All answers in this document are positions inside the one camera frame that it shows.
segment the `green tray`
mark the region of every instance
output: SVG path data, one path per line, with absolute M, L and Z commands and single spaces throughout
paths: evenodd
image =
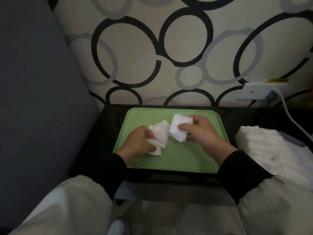
M 154 108 L 132 108 L 125 117 L 120 130 L 114 152 L 122 146 L 128 134 L 135 128 L 145 125 L 155 125 L 162 120 L 167 120 L 170 124 L 174 114 L 189 116 L 198 114 L 207 117 L 213 124 L 217 133 L 229 142 L 220 116 L 211 110 L 179 110 L 179 109 L 154 109 Z M 218 166 L 212 158 L 204 153 L 200 145 L 192 142 L 178 142 L 173 137 L 169 137 L 165 149 L 162 149 L 162 156 L 147 155 L 136 158 L 130 168 L 170 170 L 183 172 L 198 172 L 216 174 Z

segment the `white outlet plate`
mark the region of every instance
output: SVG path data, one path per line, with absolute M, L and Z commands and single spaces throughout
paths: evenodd
M 273 88 L 283 93 L 288 83 L 245 83 L 238 100 L 264 100 Z

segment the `yellow label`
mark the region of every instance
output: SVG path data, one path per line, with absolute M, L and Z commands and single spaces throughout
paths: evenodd
M 272 78 L 269 79 L 268 83 L 286 83 L 289 79 L 282 79 L 282 78 Z

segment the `person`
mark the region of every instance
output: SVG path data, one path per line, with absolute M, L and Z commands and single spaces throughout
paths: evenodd
M 194 124 L 181 124 L 188 142 L 201 145 L 219 171 L 217 178 L 235 200 L 247 234 L 313 234 L 313 196 L 305 187 L 259 166 L 243 151 L 219 137 L 210 121 L 192 115 Z M 135 157 L 156 150 L 146 126 L 132 131 L 109 157 L 97 157 L 71 169 L 75 176 L 53 189 L 11 234 L 104 235 L 112 199 Z

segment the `beige sleeve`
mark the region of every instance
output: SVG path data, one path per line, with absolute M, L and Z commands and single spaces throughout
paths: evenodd
M 248 235 L 313 234 L 313 194 L 281 176 L 265 179 L 238 204 Z
M 79 175 L 53 189 L 10 234 L 104 235 L 111 210 L 102 186 Z

